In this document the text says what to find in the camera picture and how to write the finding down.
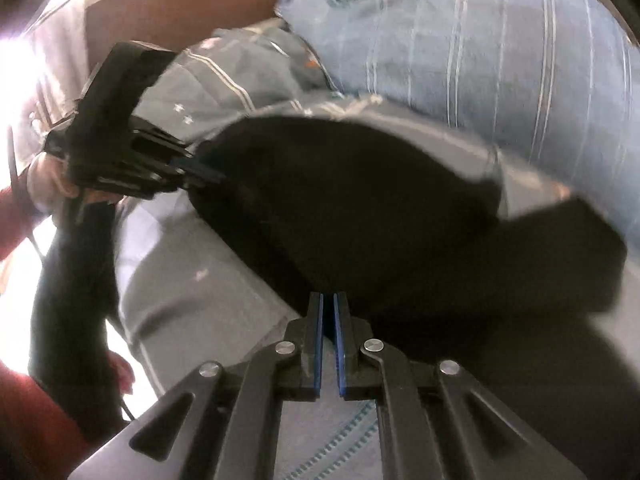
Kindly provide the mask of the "person's left hand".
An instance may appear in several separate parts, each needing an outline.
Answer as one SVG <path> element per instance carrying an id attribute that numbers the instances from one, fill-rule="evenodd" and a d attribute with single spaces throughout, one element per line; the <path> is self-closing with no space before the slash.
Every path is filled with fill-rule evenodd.
<path id="1" fill-rule="evenodd" d="M 27 170 L 27 192 L 40 212 L 53 214 L 64 200 L 75 198 L 82 198 L 85 204 L 114 204 L 122 199 L 121 195 L 104 191 L 81 191 L 79 186 L 65 177 L 64 169 L 61 159 L 47 153 L 40 153 L 30 163 Z"/>

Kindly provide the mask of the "red left sleeve forearm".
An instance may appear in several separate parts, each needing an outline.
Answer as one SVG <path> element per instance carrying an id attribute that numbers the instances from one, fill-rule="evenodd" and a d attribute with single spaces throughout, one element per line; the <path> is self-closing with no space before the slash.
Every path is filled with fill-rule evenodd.
<path id="1" fill-rule="evenodd" d="M 32 229 L 46 218 L 30 200 L 23 209 L 13 196 L 10 188 L 1 191 L 0 198 L 0 259 L 11 255 L 15 248 L 27 237 Z"/>

